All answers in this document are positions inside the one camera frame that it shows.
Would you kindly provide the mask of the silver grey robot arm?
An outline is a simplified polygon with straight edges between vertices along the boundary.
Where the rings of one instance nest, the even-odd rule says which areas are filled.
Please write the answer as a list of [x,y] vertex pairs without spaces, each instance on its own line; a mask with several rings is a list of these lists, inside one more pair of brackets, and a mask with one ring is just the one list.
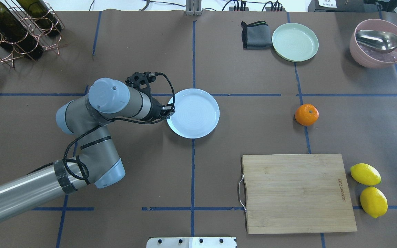
[[136,72],[124,83],[103,77],[87,95],[59,108],[58,127],[75,139],[61,159],[0,185],[0,223],[91,183],[104,188],[123,179],[123,163],[107,125],[115,121],[149,125],[169,119],[175,101],[161,105],[151,95],[150,83],[158,76],[164,73]]

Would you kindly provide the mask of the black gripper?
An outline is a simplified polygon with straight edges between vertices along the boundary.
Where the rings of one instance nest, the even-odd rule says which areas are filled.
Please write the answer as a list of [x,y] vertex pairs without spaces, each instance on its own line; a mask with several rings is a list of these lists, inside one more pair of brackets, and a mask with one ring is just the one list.
[[170,119],[170,116],[175,113],[174,103],[175,101],[172,100],[172,103],[161,105],[158,100],[151,98],[151,120]]

